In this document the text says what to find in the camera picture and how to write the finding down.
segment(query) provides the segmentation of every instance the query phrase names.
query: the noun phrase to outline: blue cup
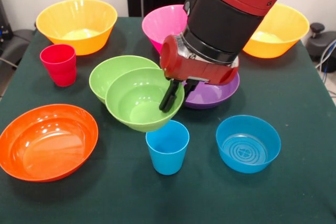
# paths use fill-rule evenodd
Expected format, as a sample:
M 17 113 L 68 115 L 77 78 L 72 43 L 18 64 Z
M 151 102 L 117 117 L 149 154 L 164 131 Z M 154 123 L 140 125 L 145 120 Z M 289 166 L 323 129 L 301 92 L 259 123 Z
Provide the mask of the blue cup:
M 181 169 L 189 143 L 189 132 L 183 124 L 170 120 L 157 131 L 147 132 L 146 142 L 158 173 L 172 175 Z

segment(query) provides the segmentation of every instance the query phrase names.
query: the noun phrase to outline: plastic cup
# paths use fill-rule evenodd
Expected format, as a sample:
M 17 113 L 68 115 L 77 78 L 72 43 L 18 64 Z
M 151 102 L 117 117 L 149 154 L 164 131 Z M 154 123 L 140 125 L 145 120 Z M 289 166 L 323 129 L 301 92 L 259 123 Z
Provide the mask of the plastic cup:
M 158 173 L 172 175 L 181 169 L 189 143 L 189 132 L 183 124 L 170 120 L 157 131 L 147 132 L 146 142 Z
M 57 44 L 46 47 L 40 59 L 57 86 L 66 87 L 76 80 L 76 52 L 70 45 Z

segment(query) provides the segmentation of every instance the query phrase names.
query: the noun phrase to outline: blue bowl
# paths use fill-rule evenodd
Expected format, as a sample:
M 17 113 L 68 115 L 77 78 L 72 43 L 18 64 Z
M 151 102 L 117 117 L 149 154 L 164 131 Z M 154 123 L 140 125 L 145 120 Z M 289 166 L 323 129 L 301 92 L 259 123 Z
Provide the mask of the blue bowl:
M 277 131 L 264 120 L 250 115 L 224 120 L 217 128 L 216 140 L 224 163 L 241 173 L 265 169 L 281 149 Z

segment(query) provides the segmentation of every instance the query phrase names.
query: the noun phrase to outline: orange bowl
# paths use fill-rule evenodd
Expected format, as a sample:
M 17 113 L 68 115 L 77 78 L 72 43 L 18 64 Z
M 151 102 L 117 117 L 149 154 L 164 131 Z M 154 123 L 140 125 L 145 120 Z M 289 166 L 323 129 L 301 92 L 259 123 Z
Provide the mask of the orange bowl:
M 302 13 L 276 3 L 243 50 L 258 58 L 276 58 L 283 55 L 308 31 L 309 22 Z
M 44 9 L 37 29 L 54 44 L 74 47 L 76 55 L 88 55 L 107 42 L 117 21 L 117 11 L 99 0 L 66 0 Z
M 0 166 L 22 180 L 58 180 L 85 162 L 97 139 L 97 123 L 84 109 L 67 104 L 38 107 L 16 118 L 0 135 Z

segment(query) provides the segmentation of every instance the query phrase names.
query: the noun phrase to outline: purple bowl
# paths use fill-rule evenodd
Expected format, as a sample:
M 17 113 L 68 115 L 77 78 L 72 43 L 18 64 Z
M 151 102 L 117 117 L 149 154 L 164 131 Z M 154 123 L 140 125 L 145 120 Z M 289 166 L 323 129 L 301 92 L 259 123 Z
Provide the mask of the purple bowl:
M 239 74 L 227 85 L 217 86 L 199 82 L 185 101 L 185 106 L 192 109 L 204 110 L 218 106 L 233 95 L 239 86 Z

